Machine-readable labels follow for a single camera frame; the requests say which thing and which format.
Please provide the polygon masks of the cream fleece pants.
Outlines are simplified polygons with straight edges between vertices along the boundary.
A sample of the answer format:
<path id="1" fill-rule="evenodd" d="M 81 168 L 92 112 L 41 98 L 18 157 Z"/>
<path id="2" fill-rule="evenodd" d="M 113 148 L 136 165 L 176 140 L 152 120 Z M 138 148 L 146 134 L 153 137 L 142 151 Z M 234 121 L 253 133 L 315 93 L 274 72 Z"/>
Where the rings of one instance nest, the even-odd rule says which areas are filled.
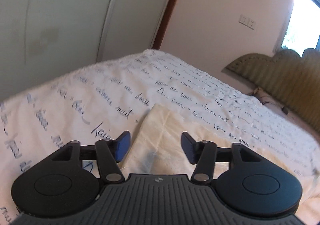
<path id="1" fill-rule="evenodd" d="M 242 142 L 235 120 L 205 125 L 194 112 L 191 118 L 156 104 L 143 120 L 135 141 L 121 164 L 125 177 L 129 174 L 191 176 L 195 166 L 190 164 L 181 147 L 181 134 L 188 132 L 197 142 L 208 140 L 222 148 Z"/>

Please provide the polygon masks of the small black device on bed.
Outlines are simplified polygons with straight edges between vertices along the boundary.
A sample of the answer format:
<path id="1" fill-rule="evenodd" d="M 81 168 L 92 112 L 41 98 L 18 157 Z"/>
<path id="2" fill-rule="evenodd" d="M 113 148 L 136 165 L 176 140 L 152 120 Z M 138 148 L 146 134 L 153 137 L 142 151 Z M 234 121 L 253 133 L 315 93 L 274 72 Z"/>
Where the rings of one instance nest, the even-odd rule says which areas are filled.
<path id="1" fill-rule="evenodd" d="M 289 114 L 289 111 L 288 109 L 284 106 L 281 108 L 282 112 L 285 114 L 285 115 L 288 115 Z"/>

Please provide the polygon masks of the white script-print bed cover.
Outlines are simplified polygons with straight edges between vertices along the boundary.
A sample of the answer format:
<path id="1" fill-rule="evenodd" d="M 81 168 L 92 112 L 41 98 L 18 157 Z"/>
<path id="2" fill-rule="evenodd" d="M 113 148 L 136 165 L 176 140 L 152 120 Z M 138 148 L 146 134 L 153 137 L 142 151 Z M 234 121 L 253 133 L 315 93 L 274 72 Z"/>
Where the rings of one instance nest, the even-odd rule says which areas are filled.
<path id="1" fill-rule="evenodd" d="M 157 50 L 87 66 L 1 102 L 1 224 L 18 211 L 14 180 L 46 156 L 78 140 L 94 144 L 132 136 L 156 105 L 185 118 L 196 112 L 205 125 L 227 121 L 241 144 L 294 174 L 303 187 L 297 216 L 319 222 L 319 144 L 305 130 L 275 114 L 257 98 Z"/>

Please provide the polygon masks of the olive green padded headboard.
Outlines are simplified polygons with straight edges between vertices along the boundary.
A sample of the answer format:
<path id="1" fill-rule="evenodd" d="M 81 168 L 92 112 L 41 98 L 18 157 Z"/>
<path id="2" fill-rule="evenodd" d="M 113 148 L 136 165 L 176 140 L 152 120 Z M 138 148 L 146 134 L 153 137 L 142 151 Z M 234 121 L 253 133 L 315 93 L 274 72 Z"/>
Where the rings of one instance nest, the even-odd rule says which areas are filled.
<path id="1" fill-rule="evenodd" d="M 226 69 L 262 88 L 319 132 L 319 50 L 250 53 Z"/>

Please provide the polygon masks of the white wardrobe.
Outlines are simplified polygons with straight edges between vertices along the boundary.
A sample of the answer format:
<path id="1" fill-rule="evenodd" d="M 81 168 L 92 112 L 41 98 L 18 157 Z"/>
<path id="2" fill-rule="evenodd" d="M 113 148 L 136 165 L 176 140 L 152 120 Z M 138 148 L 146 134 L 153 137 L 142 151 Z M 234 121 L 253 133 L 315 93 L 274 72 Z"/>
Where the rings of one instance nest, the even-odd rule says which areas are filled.
<path id="1" fill-rule="evenodd" d="M 1 0 L 1 99 L 153 46 L 169 0 Z"/>

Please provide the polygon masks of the white wall socket plate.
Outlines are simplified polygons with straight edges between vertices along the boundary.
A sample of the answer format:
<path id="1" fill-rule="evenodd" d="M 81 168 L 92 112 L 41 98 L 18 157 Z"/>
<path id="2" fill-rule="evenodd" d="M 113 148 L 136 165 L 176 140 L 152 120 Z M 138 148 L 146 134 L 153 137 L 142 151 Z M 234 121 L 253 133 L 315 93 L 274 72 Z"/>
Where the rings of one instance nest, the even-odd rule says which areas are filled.
<path id="1" fill-rule="evenodd" d="M 246 27 L 252 29 L 252 30 L 255 30 L 256 28 L 256 21 L 254 21 L 253 19 L 245 16 L 245 15 L 240 15 L 240 18 L 239 18 L 239 23 L 242 24 L 242 25 L 245 25 Z"/>

